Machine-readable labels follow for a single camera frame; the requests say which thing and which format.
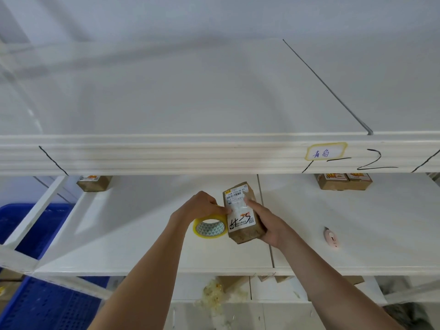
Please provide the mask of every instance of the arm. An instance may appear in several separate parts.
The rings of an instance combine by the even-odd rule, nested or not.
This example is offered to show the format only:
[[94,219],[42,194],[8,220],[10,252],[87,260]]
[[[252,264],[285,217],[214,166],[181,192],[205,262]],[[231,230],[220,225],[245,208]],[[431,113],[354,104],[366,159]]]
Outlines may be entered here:
[[112,294],[88,330],[162,330],[188,226],[194,219],[212,214],[227,214],[227,210],[202,191],[175,211],[157,241]]
[[267,227],[261,239],[278,248],[307,292],[326,329],[402,330],[382,308],[327,264],[281,218],[245,199]]

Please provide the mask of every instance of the pink utility knife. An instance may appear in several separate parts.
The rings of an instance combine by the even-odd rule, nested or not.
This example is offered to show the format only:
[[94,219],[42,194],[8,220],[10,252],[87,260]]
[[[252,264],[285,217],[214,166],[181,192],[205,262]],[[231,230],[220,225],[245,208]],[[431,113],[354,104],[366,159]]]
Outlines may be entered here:
[[330,229],[325,227],[324,229],[324,238],[326,239],[329,246],[334,249],[339,249],[339,241],[336,237],[335,233],[333,233]]

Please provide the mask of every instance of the white label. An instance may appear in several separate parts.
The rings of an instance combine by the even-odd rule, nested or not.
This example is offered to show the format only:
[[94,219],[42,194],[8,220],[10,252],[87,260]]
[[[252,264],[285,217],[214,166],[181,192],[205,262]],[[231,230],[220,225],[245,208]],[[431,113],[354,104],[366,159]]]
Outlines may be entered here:
[[81,176],[81,182],[97,182],[101,176],[91,175],[91,176]]
[[307,149],[307,161],[332,160],[344,155],[347,143],[317,143]]
[[324,174],[327,180],[348,180],[344,174]]
[[352,179],[360,179],[360,180],[366,180],[366,181],[371,181],[371,178],[367,175],[367,174],[361,174],[361,173],[352,173],[352,174],[347,174],[349,176],[349,178]]
[[245,193],[249,192],[248,185],[230,189],[225,192],[226,208],[232,209],[228,214],[228,231],[237,231],[255,225],[255,217],[250,207],[244,201]]

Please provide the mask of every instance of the person's left arm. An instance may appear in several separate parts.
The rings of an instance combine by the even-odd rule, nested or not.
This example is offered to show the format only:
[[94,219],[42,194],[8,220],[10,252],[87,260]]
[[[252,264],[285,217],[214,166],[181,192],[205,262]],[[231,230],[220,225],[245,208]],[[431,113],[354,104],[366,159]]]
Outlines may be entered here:
[[88,330],[162,330],[176,281],[185,233],[196,218],[227,214],[200,191],[175,211],[162,234],[119,285]]

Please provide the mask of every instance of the person's right arm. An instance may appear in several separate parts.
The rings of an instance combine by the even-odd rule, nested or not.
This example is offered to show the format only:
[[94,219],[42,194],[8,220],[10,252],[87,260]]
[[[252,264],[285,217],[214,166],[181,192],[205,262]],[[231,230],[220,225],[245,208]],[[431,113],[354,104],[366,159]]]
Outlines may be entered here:
[[261,239],[283,253],[326,329],[403,329],[328,265],[281,218],[255,201],[245,201],[267,227]]

